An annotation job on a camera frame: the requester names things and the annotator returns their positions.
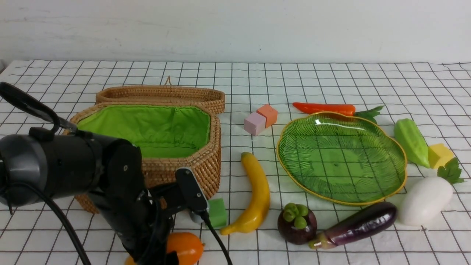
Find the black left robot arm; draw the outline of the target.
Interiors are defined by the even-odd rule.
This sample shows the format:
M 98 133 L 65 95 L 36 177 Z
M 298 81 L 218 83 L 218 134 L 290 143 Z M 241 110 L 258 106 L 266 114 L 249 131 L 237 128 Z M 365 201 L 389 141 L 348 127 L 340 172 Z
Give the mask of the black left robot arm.
M 178 265 L 167 252 L 172 215 L 185 208 L 183 180 L 148 189 L 142 156 L 128 140 L 78 130 L 51 108 L 17 87 L 1 82 L 1 97 L 12 106 L 53 124 L 1 139 L 1 203 L 9 208 L 45 202 L 69 234 L 83 264 L 91 262 L 54 199 L 87 193 L 125 250 L 138 265 Z

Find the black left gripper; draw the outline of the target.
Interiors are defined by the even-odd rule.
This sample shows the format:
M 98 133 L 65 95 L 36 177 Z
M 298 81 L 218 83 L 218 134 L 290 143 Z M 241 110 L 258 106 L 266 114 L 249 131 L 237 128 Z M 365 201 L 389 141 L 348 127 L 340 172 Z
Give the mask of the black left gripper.
M 137 264 L 179 263 L 175 251 L 167 252 L 171 216 L 184 209 L 178 184 L 148 190 L 140 150 L 125 140 L 96 138 L 88 143 L 100 169 L 97 185 L 88 196 L 123 248 Z

